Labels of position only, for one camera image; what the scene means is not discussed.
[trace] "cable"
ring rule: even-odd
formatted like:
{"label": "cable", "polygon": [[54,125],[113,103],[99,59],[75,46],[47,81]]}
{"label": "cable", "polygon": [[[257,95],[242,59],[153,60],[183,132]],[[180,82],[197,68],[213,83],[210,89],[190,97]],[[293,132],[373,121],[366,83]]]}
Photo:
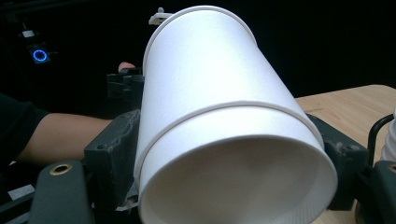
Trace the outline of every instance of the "cable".
{"label": "cable", "polygon": [[370,129],[368,143],[367,143],[367,149],[369,150],[369,160],[367,161],[368,165],[373,166],[374,164],[375,142],[379,130],[381,130],[381,128],[384,125],[391,122],[392,120],[393,120],[393,114],[389,114],[384,118],[379,119]]}

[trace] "blue ring light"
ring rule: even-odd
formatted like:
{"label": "blue ring light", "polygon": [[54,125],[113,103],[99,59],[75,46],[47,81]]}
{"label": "blue ring light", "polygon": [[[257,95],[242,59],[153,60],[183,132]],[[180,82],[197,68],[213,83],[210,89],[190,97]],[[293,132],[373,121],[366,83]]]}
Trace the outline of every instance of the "blue ring light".
{"label": "blue ring light", "polygon": [[48,55],[46,51],[42,49],[37,49],[33,52],[33,57],[35,58],[36,61],[44,62],[47,60]]}

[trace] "wooden table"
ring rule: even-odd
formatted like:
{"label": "wooden table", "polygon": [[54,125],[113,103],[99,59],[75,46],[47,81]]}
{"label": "wooden table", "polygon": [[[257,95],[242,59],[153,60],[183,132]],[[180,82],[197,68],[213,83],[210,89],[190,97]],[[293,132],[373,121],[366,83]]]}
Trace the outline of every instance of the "wooden table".
{"label": "wooden table", "polygon": [[[338,131],[367,147],[368,134],[373,125],[396,108],[396,90],[382,85],[370,85],[342,91],[332,91],[296,99],[305,113],[314,115]],[[378,133],[375,162],[381,157],[387,124]],[[352,211],[325,211],[313,223],[356,223]]]}

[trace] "white paper cup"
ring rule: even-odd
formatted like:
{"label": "white paper cup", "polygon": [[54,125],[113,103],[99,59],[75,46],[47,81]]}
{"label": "white paper cup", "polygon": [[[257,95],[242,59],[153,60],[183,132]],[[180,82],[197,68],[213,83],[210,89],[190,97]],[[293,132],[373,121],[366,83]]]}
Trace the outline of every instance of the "white paper cup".
{"label": "white paper cup", "polygon": [[144,223],[308,223],[326,209],[337,178],[321,135],[233,13],[174,14],[143,72]]}
{"label": "white paper cup", "polygon": [[[396,108],[393,112],[393,117],[396,118]],[[395,119],[389,123],[388,133],[385,137],[385,145],[382,148],[382,161],[396,161],[396,123]]]}

